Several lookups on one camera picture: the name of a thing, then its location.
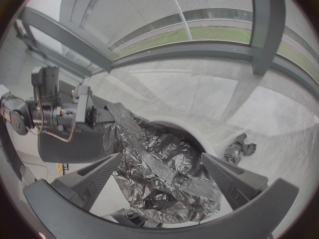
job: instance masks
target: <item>robotic arm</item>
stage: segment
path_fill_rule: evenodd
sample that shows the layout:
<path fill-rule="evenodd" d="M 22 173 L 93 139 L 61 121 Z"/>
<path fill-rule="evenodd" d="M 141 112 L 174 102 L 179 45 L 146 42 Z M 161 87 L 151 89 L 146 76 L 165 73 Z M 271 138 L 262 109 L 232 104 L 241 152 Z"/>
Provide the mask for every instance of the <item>robotic arm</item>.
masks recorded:
<path fill-rule="evenodd" d="M 93 104 L 93 93 L 88 86 L 79 84 L 73 95 L 66 93 L 72 100 L 62 103 L 59 98 L 58 67 L 35 67 L 31 83 L 34 98 L 27 101 L 14 97 L 10 90 L 0 85 L 0 114 L 20 135 L 47 133 L 70 142 L 74 132 L 91 131 L 98 124 L 114 121 L 108 110 Z M 56 135 L 57 132 L 68 138 Z"/>

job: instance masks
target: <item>metal pole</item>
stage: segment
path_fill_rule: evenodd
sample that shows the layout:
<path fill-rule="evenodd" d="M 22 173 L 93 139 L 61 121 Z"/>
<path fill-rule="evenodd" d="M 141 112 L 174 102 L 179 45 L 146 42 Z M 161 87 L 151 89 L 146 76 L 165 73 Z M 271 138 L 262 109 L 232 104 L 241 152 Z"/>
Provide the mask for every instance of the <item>metal pole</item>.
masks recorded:
<path fill-rule="evenodd" d="M 173 0 L 173 1 L 174 1 L 174 4 L 175 4 L 175 6 L 176 6 L 176 8 L 177 8 L 177 10 L 178 10 L 178 13 L 179 13 L 179 15 L 180 15 L 180 17 L 181 17 L 181 20 L 182 20 L 182 22 L 183 22 L 183 24 L 184 24 L 184 27 L 185 27 L 185 30 L 186 30 L 188 39 L 189 39 L 190 41 L 192 41 L 193 38 L 192 38 L 192 35 L 190 34 L 190 31 L 189 31 L 189 28 L 188 28 L 186 19 L 185 19 L 185 17 L 184 17 L 184 14 L 183 14 L 183 12 L 181 11 L 181 8 L 179 7 L 177 1 L 176 1 L 176 0 Z"/>

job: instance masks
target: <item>lawn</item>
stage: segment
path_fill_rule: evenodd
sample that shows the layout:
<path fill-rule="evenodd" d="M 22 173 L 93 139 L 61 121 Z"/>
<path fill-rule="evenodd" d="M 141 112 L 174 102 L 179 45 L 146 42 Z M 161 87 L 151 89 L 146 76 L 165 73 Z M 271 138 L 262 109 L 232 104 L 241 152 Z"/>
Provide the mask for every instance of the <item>lawn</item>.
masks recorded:
<path fill-rule="evenodd" d="M 189 30 L 193 40 L 220 40 L 249 44 L 251 37 L 250 30 L 245 30 L 241 28 L 193 27 Z M 165 44 L 185 41 L 188 41 L 186 31 L 184 29 L 175 30 L 133 44 L 132 46 L 120 50 L 116 54 L 112 55 L 111 59 L 116 60 L 118 58 L 122 58 L 124 56 L 141 50 L 147 50 Z M 310 74 L 317 83 L 319 83 L 319 71 L 313 66 L 313 64 L 307 58 L 305 58 L 297 50 L 281 42 L 277 53 L 299 65 L 308 74 Z"/>

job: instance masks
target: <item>marble floor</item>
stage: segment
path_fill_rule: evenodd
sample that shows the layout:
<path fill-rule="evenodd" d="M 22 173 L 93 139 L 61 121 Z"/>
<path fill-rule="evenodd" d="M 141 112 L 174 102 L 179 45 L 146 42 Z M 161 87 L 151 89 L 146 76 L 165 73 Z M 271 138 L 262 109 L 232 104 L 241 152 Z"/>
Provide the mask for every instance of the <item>marble floor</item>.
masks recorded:
<path fill-rule="evenodd" d="M 251 74 L 245 61 L 179 58 L 119 67 L 87 78 L 86 84 L 94 95 L 121 102 L 145 118 L 166 116 L 187 123 L 218 157 L 245 132 L 247 143 L 257 144 L 257 150 L 243 157 L 239 166 L 267 176 L 269 185 L 282 177 L 300 187 L 292 208 L 273 232 L 275 238 L 317 187 L 319 101 L 281 73 L 268 70 L 260 77 Z M 227 203 L 223 206 L 212 218 L 231 211 Z M 129 206 L 110 179 L 91 212 L 103 216 L 119 207 Z"/>

